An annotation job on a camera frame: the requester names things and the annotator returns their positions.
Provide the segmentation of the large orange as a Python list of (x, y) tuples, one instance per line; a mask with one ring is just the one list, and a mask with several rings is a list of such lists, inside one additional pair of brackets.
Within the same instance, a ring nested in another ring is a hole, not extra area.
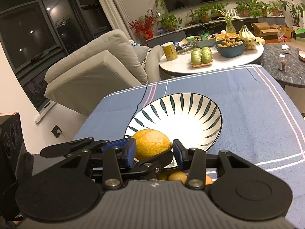
[(210, 176), (205, 175), (205, 185), (211, 185), (213, 184), (213, 180)]

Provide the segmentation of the glass vase with plant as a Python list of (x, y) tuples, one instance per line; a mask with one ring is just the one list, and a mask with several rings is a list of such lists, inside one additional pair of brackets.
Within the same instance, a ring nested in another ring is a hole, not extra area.
[(226, 23), (227, 33), (236, 33), (236, 28), (233, 25), (233, 16), (227, 11), (226, 6), (215, 5), (214, 10), (218, 14), (218, 20), (224, 20)]

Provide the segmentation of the small orange mandarin front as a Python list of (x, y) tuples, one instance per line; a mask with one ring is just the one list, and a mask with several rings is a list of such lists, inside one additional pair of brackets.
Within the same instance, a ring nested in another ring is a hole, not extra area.
[(184, 172), (177, 171), (177, 172), (171, 173), (171, 175), (168, 177), (168, 181), (179, 180), (182, 182), (183, 185), (185, 185), (187, 178), (188, 177)]

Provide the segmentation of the red flower plant pot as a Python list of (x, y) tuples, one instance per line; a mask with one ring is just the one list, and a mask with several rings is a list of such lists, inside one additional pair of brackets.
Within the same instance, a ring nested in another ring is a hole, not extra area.
[(156, 22), (157, 18), (154, 11), (148, 9), (144, 16), (129, 22), (129, 27), (137, 38), (143, 37), (145, 40), (148, 40), (153, 37), (153, 26)]

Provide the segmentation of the green apples on tray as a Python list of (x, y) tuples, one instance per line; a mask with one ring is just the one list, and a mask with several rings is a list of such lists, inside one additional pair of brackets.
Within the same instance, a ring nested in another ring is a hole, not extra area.
[(209, 47), (203, 47), (202, 49), (194, 49), (191, 52), (190, 57), (192, 67), (210, 66), (214, 61), (212, 51)]

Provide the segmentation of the banana bunch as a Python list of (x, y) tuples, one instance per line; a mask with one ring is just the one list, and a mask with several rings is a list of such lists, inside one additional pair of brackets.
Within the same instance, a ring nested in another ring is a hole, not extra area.
[(255, 50), (261, 45), (245, 24), (243, 24), (239, 31), (239, 38), (245, 42), (245, 50)]

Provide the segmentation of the dark marble round table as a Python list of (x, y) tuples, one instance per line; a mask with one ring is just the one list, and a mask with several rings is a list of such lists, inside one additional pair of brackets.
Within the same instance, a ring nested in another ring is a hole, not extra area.
[(259, 64), (281, 85), (304, 88), (304, 61), (299, 56), (300, 49), (281, 44), (265, 44)]

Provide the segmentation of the small dark spice jar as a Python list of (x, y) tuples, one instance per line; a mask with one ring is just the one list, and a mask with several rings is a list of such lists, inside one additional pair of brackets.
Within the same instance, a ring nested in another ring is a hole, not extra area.
[(286, 57), (284, 54), (279, 55), (278, 69), (282, 72), (286, 71)]

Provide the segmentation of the large yellow lemon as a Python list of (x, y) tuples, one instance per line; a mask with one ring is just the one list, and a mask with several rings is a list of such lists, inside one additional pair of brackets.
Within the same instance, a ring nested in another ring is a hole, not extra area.
[(139, 161), (172, 149), (170, 139), (158, 130), (140, 130), (136, 132), (132, 138), (136, 141), (135, 158)]

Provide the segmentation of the yellow cylindrical can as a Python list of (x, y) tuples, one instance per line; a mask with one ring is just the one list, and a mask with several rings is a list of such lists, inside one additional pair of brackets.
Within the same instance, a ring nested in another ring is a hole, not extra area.
[(161, 45), (167, 61), (172, 61), (178, 58), (177, 52), (172, 41)]

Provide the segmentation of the white bowl dark leaf pattern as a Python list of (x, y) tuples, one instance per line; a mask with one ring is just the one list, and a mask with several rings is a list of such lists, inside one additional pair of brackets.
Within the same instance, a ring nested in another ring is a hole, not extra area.
[(137, 132), (161, 133), (170, 142), (179, 140), (186, 149), (209, 150), (222, 129), (222, 113), (210, 98), (194, 93), (171, 94), (144, 106), (129, 122), (125, 137)]

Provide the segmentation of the cardboard box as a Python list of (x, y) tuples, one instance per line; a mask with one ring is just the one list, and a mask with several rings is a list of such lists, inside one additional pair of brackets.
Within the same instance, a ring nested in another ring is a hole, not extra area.
[(263, 38), (266, 44), (274, 44), (278, 42), (278, 36), (281, 26), (277, 24), (269, 25), (267, 22), (259, 22), (251, 24), (254, 35)]

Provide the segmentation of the white round coffee table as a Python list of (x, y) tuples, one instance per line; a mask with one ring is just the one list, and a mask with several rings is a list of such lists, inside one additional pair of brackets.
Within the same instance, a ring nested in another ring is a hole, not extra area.
[[(203, 49), (202, 54), (200, 54), (198, 49), (195, 49), (190, 53), (179, 55), (178, 58), (174, 60), (167, 60), (166, 57), (163, 56), (159, 66), (169, 75), (179, 77), (251, 64), (258, 60), (264, 52), (263, 44), (259, 44), (254, 50), (245, 50), (243, 44), (238, 44), (235, 47), (221, 47), (220, 45), (220, 42), (216, 42), (210, 50), (207, 50), (206, 48)], [(226, 58), (219, 53), (220, 50), (227, 53), (241, 50), (241, 54)]]

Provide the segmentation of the teal bowl of longans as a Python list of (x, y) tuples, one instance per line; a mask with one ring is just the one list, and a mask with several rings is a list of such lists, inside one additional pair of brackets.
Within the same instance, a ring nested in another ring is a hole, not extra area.
[(225, 58), (233, 58), (243, 54), (245, 41), (239, 38), (225, 38), (213, 43), (217, 52)]

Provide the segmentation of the blue striped tablecloth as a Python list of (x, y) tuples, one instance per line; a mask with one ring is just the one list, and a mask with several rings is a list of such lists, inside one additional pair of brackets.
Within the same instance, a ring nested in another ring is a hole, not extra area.
[(100, 101), (76, 138), (121, 139), (136, 112), (175, 93), (201, 94), (220, 107), (223, 127), (210, 153), (227, 149), (284, 180), (293, 192), (286, 217), (304, 228), (304, 119), (261, 66), (209, 71), (112, 93)]

